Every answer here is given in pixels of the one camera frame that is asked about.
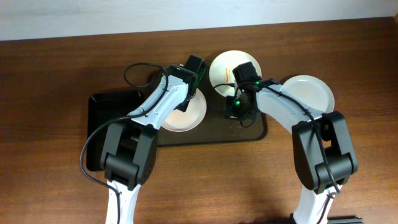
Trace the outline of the white plate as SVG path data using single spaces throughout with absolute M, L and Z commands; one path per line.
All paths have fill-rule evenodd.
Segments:
M 185 112 L 173 110 L 162 127 L 173 132 L 185 132 L 198 126 L 206 115 L 206 99 L 197 89 L 195 96 L 188 102 Z

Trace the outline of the cream plate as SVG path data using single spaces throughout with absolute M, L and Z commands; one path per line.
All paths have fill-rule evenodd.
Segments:
M 209 79 L 212 86 L 221 84 L 215 90 L 223 97 L 233 96 L 234 87 L 228 86 L 235 83 L 233 69 L 238 65 L 251 62 L 256 69 L 257 75 L 262 77 L 261 68 L 257 60 L 246 52 L 240 50 L 229 50 L 219 54 L 211 63 Z

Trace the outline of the pale blue plate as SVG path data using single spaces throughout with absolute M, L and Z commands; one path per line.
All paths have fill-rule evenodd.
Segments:
M 334 110 L 335 99 L 329 86 L 319 78 L 297 75 L 284 82 L 283 87 L 296 99 L 316 110 L 330 113 Z

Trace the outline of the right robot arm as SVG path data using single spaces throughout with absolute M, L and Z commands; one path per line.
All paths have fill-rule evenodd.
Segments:
M 239 121 L 252 113 L 274 118 L 291 135 L 294 166 L 303 188 L 290 223 L 328 223 L 328 212 L 341 188 L 358 171 L 358 160 L 345 117 L 316 109 L 275 79 L 251 78 L 230 85 L 227 110 Z

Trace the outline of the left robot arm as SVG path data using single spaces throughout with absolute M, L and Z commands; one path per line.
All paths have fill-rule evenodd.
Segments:
M 155 164 L 159 129 L 170 113 L 193 98 L 206 64 L 161 67 L 160 83 L 136 109 L 102 124 L 106 130 L 99 165 L 109 190 L 107 223 L 132 223 L 140 187 Z

